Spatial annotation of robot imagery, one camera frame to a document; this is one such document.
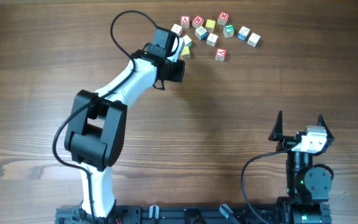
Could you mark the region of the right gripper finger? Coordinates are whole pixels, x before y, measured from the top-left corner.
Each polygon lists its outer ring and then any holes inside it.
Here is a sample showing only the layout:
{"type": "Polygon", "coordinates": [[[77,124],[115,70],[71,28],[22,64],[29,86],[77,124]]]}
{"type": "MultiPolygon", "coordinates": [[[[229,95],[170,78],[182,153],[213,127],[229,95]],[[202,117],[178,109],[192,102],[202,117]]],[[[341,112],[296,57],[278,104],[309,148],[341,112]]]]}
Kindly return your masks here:
{"type": "Polygon", "coordinates": [[[318,125],[318,126],[322,126],[322,127],[326,130],[327,139],[329,139],[329,140],[334,140],[334,136],[333,136],[333,134],[331,133],[331,131],[329,130],[328,126],[326,125],[322,114],[320,114],[320,115],[318,116],[317,125],[318,125]]]}
{"type": "Polygon", "coordinates": [[[278,116],[273,126],[273,129],[268,137],[269,141],[282,141],[283,140],[283,114],[282,111],[278,112],[278,116]]]}

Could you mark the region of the red picture block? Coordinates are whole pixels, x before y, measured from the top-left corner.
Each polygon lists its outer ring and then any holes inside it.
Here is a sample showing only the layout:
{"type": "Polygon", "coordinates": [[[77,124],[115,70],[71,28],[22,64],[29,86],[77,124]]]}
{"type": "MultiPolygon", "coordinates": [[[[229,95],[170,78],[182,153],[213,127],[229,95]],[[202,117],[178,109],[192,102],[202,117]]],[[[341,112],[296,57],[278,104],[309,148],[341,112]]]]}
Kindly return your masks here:
{"type": "Polygon", "coordinates": [[[226,57],[227,50],[222,48],[217,48],[215,59],[217,61],[224,61],[226,57]]]}

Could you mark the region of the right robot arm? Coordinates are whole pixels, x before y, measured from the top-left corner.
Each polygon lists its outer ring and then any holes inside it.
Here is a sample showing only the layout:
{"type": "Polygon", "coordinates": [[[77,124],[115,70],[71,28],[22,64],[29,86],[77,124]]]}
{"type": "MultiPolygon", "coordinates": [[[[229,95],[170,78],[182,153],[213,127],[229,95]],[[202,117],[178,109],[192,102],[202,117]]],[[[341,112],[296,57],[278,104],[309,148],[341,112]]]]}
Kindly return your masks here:
{"type": "Polygon", "coordinates": [[[268,139],[277,142],[277,152],[287,154],[288,195],[277,199],[273,222],[331,223],[331,211],[327,201],[334,172],[327,165],[313,162],[313,158],[326,152],[334,141],[323,116],[318,116],[316,125],[308,125],[295,136],[286,136],[283,133],[283,115],[279,111],[268,139]]]}

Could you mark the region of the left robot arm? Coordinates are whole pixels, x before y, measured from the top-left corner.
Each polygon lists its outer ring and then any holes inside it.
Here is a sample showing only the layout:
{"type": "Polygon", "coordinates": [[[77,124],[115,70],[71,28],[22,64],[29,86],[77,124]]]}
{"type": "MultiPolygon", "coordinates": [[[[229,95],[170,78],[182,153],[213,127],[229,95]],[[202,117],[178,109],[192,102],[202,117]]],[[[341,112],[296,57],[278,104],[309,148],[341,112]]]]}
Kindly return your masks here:
{"type": "Polygon", "coordinates": [[[127,110],[157,81],[183,80],[185,62],[178,56],[184,46],[178,34],[158,27],[147,50],[131,54],[127,67],[112,82],[95,92],[81,90],[75,96],[64,146],[85,170],[81,175],[82,220],[106,223],[114,215],[111,170],[124,145],[127,110]]]}

